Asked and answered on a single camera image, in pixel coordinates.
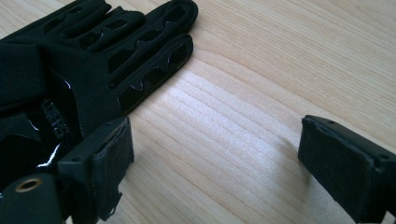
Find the wood grain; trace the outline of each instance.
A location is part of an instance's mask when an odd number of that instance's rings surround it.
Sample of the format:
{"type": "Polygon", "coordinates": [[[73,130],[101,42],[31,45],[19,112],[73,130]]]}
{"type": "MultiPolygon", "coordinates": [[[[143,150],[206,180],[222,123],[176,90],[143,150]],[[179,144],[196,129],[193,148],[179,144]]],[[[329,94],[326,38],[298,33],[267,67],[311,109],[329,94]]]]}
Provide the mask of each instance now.
{"type": "MultiPolygon", "coordinates": [[[[3,0],[0,37],[70,2],[3,0]]],[[[196,3],[192,58],[130,115],[135,162],[107,223],[353,223],[297,160],[301,117],[396,153],[396,1],[196,3]]]]}

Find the glove finger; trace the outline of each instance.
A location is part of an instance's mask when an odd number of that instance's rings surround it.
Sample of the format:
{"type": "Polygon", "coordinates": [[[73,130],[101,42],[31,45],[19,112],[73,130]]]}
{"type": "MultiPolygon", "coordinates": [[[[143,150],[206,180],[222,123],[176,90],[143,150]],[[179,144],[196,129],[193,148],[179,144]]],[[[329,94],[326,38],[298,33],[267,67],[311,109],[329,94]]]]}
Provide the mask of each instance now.
{"type": "Polygon", "coordinates": [[[62,19],[64,19],[64,15],[68,12],[68,11],[73,11],[72,9],[77,7],[80,4],[80,1],[75,1],[72,2],[69,5],[66,5],[65,7],[62,7],[58,10],[56,10],[55,12],[52,12],[51,14],[49,14],[48,16],[30,23],[29,25],[23,27],[22,29],[12,33],[11,35],[8,35],[6,37],[4,37],[2,39],[2,41],[7,41],[9,39],[12,39],[18,35],[22,35],[25,33],[28,33],[31,30],[35,30],[35,29],[39,29],[39,33],[40,35],[43,35],[44,33],[44,28],[43,27],[49,27],[49,24],[59,24],[60,22],[62,22],[62,19]]]}
{"type": "Polygon", "coordinates": [[[132,33],[145,20],[143,13],[125,11],[121,7],[117,7],[111,13],[112,15],[101,24],[79,38],[82,49],[91,52],[101,51],[132,33]]]}
{"type": "Polygon", "coordinates": [[[106,52],[110,87],[117,87],[169,39],[192,26],[198,7],[192,1],[171,1],[148,14],[147,22],[106,52]]]}
{"type": "Polygon", "coordinates": [[[157,90],[190,58],[192,49],[192,38],[179,35],[125,78],[117,87],[121,114],[127,115],[157,90]]]}
{"type": "Polygon", "coordinates": [[[105,1],[84,1],[44,25],[45,34],[72,38],[101,21],[111,6],[105,1]]]}

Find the tactical glove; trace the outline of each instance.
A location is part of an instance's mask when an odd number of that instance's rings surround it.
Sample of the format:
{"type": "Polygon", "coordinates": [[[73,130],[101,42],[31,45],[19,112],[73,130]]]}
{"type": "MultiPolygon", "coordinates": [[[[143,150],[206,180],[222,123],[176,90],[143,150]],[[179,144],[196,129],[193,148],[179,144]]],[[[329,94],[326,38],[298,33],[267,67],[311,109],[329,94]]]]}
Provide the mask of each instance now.
{"type": "Polygon", "coordinates": [[[146,16],[79,0],[0,40],[0,192],[127,115],[191,56],[198,14],[173,0],[146,16]]]}

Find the wooden table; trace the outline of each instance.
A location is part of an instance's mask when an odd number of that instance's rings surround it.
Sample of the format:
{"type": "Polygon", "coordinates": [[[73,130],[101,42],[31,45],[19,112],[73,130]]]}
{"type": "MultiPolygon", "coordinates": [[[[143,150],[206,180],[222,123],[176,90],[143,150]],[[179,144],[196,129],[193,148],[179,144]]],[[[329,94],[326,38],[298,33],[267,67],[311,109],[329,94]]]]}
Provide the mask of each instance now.
{"type": "MultiPolygon", "coordinates": [[[[2,0],[0,37],[70,2],[2,0]]],[[[192,58],[130,115],[135,162],[107,223],[353,223],[297,160],[301,117],[396,153],[396,1],[196,3],[192,58]]]]}

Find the black glove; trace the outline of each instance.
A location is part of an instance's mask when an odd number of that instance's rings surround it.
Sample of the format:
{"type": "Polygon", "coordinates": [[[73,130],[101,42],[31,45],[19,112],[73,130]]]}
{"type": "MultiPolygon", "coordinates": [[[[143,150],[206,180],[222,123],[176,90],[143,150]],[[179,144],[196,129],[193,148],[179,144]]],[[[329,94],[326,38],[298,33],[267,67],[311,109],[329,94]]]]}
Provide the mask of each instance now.
{"type": "Polygon", "coordinates": [[[79,0],[0,40],[0,192],[128,114],[191,56],[190,0],[148,15],[79,0]]]}

